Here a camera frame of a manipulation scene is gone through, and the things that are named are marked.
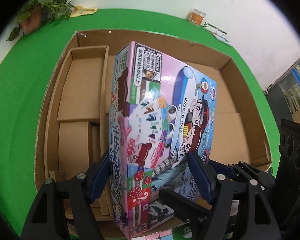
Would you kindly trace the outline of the colourful board game box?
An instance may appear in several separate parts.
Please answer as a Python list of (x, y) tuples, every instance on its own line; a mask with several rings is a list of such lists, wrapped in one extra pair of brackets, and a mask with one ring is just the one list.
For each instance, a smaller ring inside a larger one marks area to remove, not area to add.
[(159, 199), (170, 189), (195, 201), (190, 152), (208, 161), (217, 84), (167, 54), (131, 42), (115, 56), (109, 108), (111, 199), (127, 238), (173, 217)]

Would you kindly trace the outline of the yellow paper packet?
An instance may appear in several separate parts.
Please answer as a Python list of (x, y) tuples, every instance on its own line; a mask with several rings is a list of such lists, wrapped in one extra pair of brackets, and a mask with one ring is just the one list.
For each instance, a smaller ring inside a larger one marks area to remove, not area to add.
[(98, 8), (85, 8), (80, 5), (73, 7), (70, 18), (93, 15), (98, 11)]

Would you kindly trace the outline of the white flat box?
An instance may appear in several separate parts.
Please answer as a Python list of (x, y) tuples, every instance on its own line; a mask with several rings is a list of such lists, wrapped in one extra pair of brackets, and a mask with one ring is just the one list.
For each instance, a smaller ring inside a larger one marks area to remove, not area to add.
[(222, 38), (226, 38), (227, 36), (227, 32), (224, 31), (223, 29), (209, 23), (209, 22), (205, 22), (204, 25), (203, 25), (203, 29), (213, 35), (217, 35), (217, 36), (220, 36)]

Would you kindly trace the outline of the green tablecloth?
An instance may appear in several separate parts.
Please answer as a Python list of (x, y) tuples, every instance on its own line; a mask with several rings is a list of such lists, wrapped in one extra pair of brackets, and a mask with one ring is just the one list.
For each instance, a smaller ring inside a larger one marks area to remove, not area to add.
[(264, 93), (241, 55), (202, 28), (171, 15), (133, 9), (101, 9), (41, 27), (22, 37), (0, 64), (0, 214), (20, 234), (36, 195), (34, 148), (37, 123), (52, 70), (76, 31), (127, 29), (183, 38), (232, 57), (253, 95), (266, 129), (273, 160), (279, 165), (279, 130)]

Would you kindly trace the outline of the teal flat booklet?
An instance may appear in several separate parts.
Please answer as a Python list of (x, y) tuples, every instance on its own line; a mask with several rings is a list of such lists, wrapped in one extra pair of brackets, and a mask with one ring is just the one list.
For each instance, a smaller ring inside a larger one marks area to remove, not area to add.
[(232, 47), (232, 43), (229, 42), (225, 37), (221, 37), (221, 36), (219, 36), (219, 35), (214, 35), (214, 37), (215, 37), (218, 41), (220, 41), (220, 42), (222, 42), (222, 43), (224, 43), (224, 44), (226, 44), (226, 45)]

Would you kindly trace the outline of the potted green plant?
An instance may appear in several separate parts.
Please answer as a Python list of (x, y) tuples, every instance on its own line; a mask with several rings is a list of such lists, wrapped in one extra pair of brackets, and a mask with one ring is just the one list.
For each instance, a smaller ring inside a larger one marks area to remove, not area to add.
[(20, 34), (30, 35), (43, 23), (59, 21), (70, 17), (73, 0), (28, 0), (16, 13), (17, 25), (12, 29), (7, 41), (15, 40)]

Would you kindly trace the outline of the orange glass jar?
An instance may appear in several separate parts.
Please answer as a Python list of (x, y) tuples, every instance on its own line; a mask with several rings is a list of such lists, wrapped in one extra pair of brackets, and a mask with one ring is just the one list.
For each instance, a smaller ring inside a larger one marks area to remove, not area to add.
[(198, 9), (191, 10), (186, 17), (186, 19), (190, 23), (193, 23), (195, 25), (202, 25), (205, 18), (206, 18), (206, 13)]

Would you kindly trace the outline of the cardboard tray box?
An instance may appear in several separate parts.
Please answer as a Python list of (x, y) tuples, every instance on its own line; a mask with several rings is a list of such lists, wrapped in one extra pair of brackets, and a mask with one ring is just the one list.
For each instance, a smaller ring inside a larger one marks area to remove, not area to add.
[[(213, 139), (208, 161), (224, 165), (243, 161), (266, 172), (271, 151), (253, 95), (230, 56), (209, 46), (141, 31), (77, 32), (65, 47), (47, 87), (37, 129), (34, 177), (37, 191), (47, 178), (56, 182), (86, 172), (109, 152), (109, 108), (116, 54), (131, 42), (167, 54), (215, 80)], [(110, 177), (91, 204), (104, 238), (124, 236), (115, 221)], [(70, 235), (78, 233), (70, 200), (64, 200)], [(174, 216), (136, 237), (186, 224)]]

